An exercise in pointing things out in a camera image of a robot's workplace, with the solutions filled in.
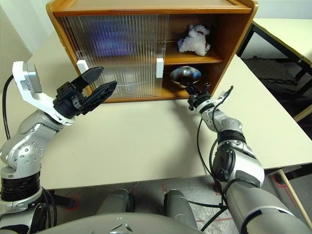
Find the cabinet top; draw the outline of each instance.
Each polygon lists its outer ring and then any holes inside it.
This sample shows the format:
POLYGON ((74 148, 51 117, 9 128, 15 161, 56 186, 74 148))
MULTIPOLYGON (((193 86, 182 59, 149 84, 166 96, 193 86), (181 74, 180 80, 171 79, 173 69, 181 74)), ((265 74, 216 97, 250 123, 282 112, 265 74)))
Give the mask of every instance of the cabinet top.
POLYGON ((125 14, 250 13, 253 0, 54 0, 55 16, 125 14))

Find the white tabletop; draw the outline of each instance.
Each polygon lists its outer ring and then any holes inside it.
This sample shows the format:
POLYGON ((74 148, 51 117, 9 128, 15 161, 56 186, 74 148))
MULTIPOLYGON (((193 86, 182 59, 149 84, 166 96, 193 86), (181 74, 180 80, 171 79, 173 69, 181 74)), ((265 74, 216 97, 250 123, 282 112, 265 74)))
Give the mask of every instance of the white tabletop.
POLYGON ((312 19, 254 19, 253 21, 312 65, 312 19))
MULTIPOLYGON (((37 66, 44 92, 77 75, 56 34, 30 59, 37 66)), ((238 57, 234 57, 216 94, 234 85, 221 107, 243 123, 247 143, 264 168, 309 163, 312 141, 238 57)), ((11 134, 35 108, 17 87, 8 89, 11 134)), ((182 100, 106 103, 78 116, 50 142, 42 159, 46 189, 92 186, 171 177, 204 175, 196 149, 200 117, 182 100)), ((5 141, 0 124, 0 144, 5 141)), ((206 126, 200 133, 207 159, 216 138, 206 126)))

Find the wooden frame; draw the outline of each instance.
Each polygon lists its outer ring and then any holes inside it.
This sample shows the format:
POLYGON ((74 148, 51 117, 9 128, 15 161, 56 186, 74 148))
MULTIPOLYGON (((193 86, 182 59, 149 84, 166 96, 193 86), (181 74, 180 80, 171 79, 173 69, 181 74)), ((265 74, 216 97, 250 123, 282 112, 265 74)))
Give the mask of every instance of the wooden frame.
POLYGON ((176 87, 169 80, 170 68, 176 65, 198 65, 205 74, 199 88, 209 81, 213 94, 230 61, 243 40, 258 8, 253 0, 194 0, 192 5, 181 4, 179 0, 54 0, 47 4, 48 15, 54 25, 76 71, 77 58, 66 33, 58 21, 63 16, 124 15, 124 14, 169 14, 164 76, 160 97, 110 99, 107 102, 164 100, 187 98, 185 90, 176 87), (211 29, 209 43, 212 45, 206 56, 194 53, 180 53, 176 42, 187 33, 190 24, 204 24, 211 29))

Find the metal bowl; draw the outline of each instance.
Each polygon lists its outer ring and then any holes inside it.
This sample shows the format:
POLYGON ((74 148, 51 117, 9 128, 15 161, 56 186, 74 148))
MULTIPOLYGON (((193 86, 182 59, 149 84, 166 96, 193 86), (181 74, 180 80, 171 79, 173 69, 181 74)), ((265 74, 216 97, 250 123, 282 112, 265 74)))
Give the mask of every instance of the metal bowl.
POLYGON ((178 67, 170 74, 170 79, 181 88, 196 83, 201 78, 201 72, 190 66, 178 67))

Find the stuffed animal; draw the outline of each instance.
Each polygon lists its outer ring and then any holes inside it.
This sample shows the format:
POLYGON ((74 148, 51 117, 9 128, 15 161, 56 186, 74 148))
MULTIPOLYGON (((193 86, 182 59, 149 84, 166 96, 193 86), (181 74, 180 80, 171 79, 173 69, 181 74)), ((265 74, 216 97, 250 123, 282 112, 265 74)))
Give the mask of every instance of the stuffed animal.
POLYGON ((205 56, 210 49, 205 36, 210 33, 203 25, 189 26, 189 35, 177 42, 180 52, 194 51, 196 54, 205 56))

